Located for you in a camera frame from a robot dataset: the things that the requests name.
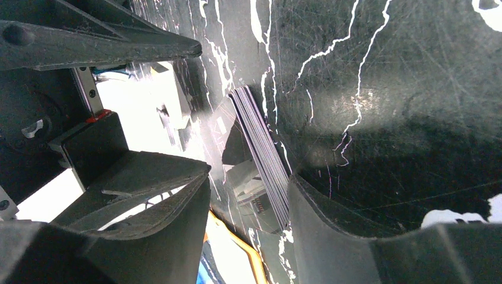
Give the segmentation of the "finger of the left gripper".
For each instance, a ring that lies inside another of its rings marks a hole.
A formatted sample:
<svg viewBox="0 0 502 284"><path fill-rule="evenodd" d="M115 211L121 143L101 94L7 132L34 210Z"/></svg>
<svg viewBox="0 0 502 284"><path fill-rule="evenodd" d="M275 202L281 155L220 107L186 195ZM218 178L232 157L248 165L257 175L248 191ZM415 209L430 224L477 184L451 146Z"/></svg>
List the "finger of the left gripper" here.
<svg viewBox="0 0 502 284"><path fill-rule="evenodd" d="M129 151L94 180L52 224L76 231L93 231L171 189L206 176L206 162L147 151Z"/></svg>
<svg viewBox="0 0 502 284"><path fill-rule="evenodd" d="M199 41L116 1L2 1L1 70L39 71L199 57Z"/></svg>

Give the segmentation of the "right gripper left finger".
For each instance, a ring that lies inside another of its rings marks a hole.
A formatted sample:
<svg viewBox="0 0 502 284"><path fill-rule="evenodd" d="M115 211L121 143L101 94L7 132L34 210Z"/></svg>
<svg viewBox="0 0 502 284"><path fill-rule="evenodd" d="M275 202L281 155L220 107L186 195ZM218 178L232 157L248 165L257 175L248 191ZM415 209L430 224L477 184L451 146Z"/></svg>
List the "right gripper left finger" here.
<svg viewBox="0 0 502 284"><path fill-rule="evenodd" d="M206 176L102 231L1 223L2 283L195 283L210 201Z"/></svg>

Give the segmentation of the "orange card holder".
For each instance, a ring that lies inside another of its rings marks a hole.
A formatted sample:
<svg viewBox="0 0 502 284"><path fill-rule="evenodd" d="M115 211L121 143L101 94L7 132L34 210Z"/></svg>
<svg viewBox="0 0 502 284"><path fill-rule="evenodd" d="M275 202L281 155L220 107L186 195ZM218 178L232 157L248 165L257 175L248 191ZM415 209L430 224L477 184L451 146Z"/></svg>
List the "orange card holder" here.
<svg viewBox="0 0 502 284"><path fill-rule="evenodd" d="M259 253L233 234L211 211L197 283L268 283Z"/></svg>

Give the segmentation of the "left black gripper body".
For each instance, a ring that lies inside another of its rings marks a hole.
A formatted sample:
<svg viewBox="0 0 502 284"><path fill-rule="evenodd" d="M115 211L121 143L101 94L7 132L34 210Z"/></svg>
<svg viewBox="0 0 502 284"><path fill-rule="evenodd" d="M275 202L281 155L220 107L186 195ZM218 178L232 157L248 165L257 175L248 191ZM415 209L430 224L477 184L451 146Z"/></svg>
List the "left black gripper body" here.
<svg viewBox="0 0 502 284"><path fill-rule="evenodd" d="M1 202L22 203L66 169L89 189L126 152L89 68L1 72Z"/></svg>

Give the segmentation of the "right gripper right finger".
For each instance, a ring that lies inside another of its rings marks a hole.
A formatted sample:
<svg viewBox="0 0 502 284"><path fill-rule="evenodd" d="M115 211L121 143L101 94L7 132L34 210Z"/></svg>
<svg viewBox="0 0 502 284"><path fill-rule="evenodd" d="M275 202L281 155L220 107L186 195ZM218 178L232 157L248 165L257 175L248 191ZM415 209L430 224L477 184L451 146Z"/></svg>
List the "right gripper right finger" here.
<svg viewBox="0 0 502 284"><path fill-rule="evenodd" d="M300 283L501 282L499 224L436 224L393 237L299 175L288 200Z"/></svg>

